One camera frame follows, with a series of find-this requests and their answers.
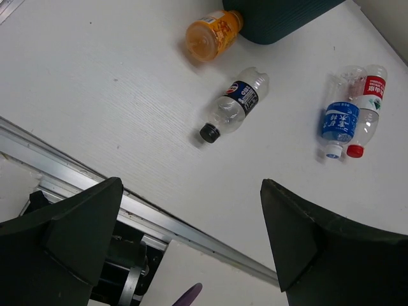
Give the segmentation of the blue label clear bottle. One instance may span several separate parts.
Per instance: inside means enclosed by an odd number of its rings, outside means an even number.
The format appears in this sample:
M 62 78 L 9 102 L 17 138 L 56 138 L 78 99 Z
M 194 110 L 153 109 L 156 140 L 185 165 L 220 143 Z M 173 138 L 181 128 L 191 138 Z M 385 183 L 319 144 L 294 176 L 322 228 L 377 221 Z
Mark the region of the blue label clear bottle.
M 356 100 L 366 79 L 367 71 L 361 66 L 346 66 L 329 78 L 321 137 L 325 156 L 330 159 L 340 158 L 344 146 L 354 137 L 360 115 Z

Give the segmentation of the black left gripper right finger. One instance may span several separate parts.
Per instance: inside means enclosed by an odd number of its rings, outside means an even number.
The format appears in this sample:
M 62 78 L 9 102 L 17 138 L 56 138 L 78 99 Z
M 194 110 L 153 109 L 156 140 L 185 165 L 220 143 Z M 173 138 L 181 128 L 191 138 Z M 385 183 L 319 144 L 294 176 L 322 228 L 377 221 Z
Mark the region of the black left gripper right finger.
M 406 305 L 407 236 L 352 221 L 271 179 L 261 205 L 290 305 Z

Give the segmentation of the black label clear bottle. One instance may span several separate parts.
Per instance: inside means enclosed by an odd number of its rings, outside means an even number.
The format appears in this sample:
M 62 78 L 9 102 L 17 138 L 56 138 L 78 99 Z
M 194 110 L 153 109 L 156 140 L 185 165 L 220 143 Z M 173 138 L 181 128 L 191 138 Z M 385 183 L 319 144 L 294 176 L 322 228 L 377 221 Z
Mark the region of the black label clear bottle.
M 270 78 L 255 67 L 243 70 L 222 96 L 210 105 L 207 122 L 200 136 L 214 143 L 221 136 L 236 131 L 254 107 L 266 98 Z

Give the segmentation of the orange juice bottle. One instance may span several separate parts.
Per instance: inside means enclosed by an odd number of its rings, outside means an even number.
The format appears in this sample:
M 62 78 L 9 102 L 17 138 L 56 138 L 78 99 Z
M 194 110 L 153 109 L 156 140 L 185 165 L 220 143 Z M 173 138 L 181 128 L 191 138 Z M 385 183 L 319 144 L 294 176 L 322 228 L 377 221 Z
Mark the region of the orange juice bottle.
M 198 61 L 212 61 L 234 44 L 243 26 L 243 16 L 236 10 L 209 13 L 187 28 L 187 50 Z

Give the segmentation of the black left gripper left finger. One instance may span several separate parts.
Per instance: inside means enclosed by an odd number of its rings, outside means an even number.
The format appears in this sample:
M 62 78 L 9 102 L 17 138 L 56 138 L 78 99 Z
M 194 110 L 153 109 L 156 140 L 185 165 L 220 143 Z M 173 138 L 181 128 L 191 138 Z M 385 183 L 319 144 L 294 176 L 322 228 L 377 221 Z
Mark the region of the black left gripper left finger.
M 1 305 L 87 305 L 123 195 L 108 178 L 1 223 Z

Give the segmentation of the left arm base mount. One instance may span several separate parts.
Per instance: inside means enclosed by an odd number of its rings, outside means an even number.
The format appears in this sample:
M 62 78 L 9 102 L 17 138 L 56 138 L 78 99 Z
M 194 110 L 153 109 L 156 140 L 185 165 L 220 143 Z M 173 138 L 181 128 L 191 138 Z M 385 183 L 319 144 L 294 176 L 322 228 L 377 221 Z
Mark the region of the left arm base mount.
M 149 256 L 142 237 L 141 231 L 116 220 L 101 275 L 90 298 L 109 305 L 132 305 L 134 295 L 146 292 L 146 281 L 160 259 Z

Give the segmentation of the red label clear bottle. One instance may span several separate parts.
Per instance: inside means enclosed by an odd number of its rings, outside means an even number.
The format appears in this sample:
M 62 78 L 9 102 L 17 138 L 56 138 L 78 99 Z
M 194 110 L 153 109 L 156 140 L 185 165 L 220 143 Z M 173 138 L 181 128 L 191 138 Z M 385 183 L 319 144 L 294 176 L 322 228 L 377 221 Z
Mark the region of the red label clear bottle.
M 356 106 L 360 109 L 358 123 L 346 150 L 351 158 L 361 158 L 375 134 L 388 77 L 386 68 L 377 64 L 368 65 L 365 71 L 365 83 L 356 98 Z

